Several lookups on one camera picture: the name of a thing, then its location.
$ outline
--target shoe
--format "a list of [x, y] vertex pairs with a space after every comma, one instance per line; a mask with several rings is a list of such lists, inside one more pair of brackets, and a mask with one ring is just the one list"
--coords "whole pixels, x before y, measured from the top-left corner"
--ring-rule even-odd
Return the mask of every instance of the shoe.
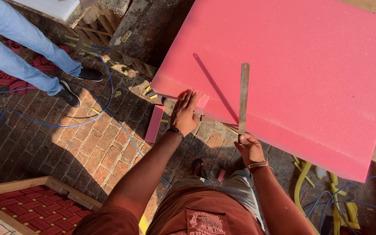
[[66, 103], [68, 103], [70, 106], [74, 108], [78, 108], [79, 106], [81, 106], [81, 99], [79, 98], [79, 96], [77, 96], [75, 93], [71, 91], [69, 85], [65, 81], [61, 80], [59, 81], [59, 84], [62, 87], [62, 89], [59, 93], [57, 93], [57, 95], [65, 99]]
[[94, 82], [100, 82], [104, 79], [104, 74], [96, 69], [83, 68], [77, 79], [88, 79]]

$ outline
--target foot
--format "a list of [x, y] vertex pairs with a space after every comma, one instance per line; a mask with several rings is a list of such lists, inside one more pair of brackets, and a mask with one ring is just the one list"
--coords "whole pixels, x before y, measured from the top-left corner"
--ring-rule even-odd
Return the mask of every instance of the foot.
[[201, 178], [207, 178], [207, 172], [205, 170], [204, 162], [203, 161], [196, 161], [194, 166], [193, 174], [195, 176], [199, 176]]
[[59, 81], [59, 83], [62, 89], [59, 93], [57, 93], [57, 95], [65, 99], [66, 103], [68, 103], [70, 106], [74, 108], [78, 108], [79, 106], [81, 106], [81, 99], [78, 95], [71, 91], [69, 85], [65, 81], [61, 80]]
[[96, 69], [83, 68], [77, 79], [88, 79], [94, 82], [100, 82], [104, 79], [104, 74]]

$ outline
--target leg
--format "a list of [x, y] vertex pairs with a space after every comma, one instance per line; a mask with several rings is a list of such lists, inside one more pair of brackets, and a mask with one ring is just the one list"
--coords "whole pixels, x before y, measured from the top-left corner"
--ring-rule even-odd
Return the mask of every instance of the leg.
[[33, 84], [40, 90], [47, 92], [48, 95], [55, 95], [61, 90], [61, 86], [56, 77], [50, 78], [40, 70], [30, 66], [1, 42], [0, 70]]
[[72, 60], [64, 50], [3, 0], [0, 0], [0, 34], [44, 55], [71, 76], [79, 76], [81, 63]]

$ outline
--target bracelet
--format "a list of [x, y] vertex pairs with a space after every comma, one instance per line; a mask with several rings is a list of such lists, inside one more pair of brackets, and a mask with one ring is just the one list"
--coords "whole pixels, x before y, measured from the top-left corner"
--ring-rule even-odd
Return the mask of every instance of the bracelet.
[[185, 139], [185, 136], [182, 134], [182, 132], [180, 130], [176, 129], [176, 128], [169, 128], [166, 132], [168, 132], [168, 131], [176, 132], [182, 137], [182, 140]]

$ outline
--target pink foam sheet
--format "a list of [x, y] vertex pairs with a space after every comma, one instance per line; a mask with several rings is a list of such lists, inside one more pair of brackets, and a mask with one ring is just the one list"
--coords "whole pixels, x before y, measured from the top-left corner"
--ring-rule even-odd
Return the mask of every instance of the pink foam sheet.
[[244, 62], [248, 132], [365, 181], [376, 143], [376, 14], [336, 0], [196, 1], [151, 86], [169, 98], [201, 91], [198, 111], [237, 127]]

